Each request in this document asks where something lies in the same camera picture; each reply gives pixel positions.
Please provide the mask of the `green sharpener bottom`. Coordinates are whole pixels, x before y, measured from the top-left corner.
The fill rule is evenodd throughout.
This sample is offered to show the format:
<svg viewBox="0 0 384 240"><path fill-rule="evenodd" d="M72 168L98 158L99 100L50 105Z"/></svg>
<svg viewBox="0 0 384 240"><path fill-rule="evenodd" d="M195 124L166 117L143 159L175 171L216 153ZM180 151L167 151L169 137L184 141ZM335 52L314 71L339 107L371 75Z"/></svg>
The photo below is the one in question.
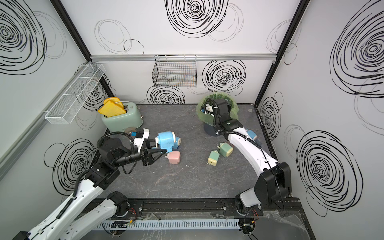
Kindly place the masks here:
<svg viewBox="0 0 384 240"><path fill-rule="evenodd" d="M211 151L207 163L211 166L216 166L219 160L220 154L218 151Z"/></svg>

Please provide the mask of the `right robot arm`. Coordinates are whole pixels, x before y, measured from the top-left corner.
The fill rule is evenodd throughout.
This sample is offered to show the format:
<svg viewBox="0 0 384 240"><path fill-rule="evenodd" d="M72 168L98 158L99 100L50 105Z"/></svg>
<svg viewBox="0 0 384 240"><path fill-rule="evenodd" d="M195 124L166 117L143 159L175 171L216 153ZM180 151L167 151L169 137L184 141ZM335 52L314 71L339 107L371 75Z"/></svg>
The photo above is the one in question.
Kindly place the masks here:
<svg viewBox="0 0 384 240"><path fill-rule="evenodd" d="M201 112L213 117L216 135L224 136L251 164L258 179L255 186L237 195L240 209L253 206L269 207L292 193L291 169L285 162L279 163L269 156L260 144L253 140L246 128L230 116L231 105L225 99L208 98Z"/></svg>

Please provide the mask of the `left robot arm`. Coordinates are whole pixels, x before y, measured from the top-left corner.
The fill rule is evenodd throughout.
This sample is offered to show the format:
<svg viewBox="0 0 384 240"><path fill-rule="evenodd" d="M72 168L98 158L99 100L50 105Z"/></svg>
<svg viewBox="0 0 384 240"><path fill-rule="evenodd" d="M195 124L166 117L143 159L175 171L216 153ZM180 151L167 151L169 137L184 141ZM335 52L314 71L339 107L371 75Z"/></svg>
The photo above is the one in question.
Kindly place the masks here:
<svg viewBox="0 0 384 240"><path fill-rule="evenodd" d="M142 162L149 166L168 152L160 147L158 138L149 139L148 129L138 130L134 136L125 132L105 134L97 148L101 160L78 176L69 197L30 231L17 233L15 240L79 240L106 219L125 217L134 209L118 191L82 217L79 214L126 171L126 165Z"/></svg>

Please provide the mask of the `green sharpener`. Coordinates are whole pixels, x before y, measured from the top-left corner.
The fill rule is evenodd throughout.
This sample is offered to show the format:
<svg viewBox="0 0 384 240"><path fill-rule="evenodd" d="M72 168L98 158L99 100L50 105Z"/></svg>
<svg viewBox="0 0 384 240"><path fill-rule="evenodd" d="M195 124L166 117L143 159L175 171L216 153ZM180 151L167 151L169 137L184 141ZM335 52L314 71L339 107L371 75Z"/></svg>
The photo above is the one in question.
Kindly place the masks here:
<svg viewBox="0 0 384 240"><path fill-rule="evenodd" d="M234 148L228 143L219 143L218 152L223 157L229 157L234 151Z"/></svg>
<svg viewBox="0 0 384 240"><path fill-rule="evenodd" d="M211 151L207 163L211 166L216 166L219 160L220 154L218 151Z"/></svg>

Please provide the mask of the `pink pencil sharpener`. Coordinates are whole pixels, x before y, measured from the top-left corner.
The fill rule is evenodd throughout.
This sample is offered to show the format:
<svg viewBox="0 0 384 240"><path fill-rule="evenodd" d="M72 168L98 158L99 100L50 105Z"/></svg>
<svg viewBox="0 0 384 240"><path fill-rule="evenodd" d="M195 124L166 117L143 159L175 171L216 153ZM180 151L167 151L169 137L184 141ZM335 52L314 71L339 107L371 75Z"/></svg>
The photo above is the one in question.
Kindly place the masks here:
<svg viewBox="0 0 384 240"><path fill-rule="evenodd" d="M181 153L178 151L172 151L167 153L166 158L171 165L177 165L181 160Z"/></svg>

